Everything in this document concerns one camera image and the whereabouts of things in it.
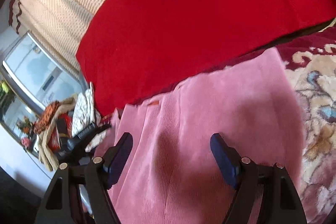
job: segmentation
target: pink corduroy fabric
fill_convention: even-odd
[[[301,112],[274,48],[232,68],[191,77],[140,106],[126,105],[117,117],[115,111],[115,131],[107,133],[96,155],[124,132],[132,134],[130,157],[109,190],[122,224],[222,223],[234,190],[210,150],[216,132],[241,156],[258,164],[283,163],[294,183],[299,181]]]

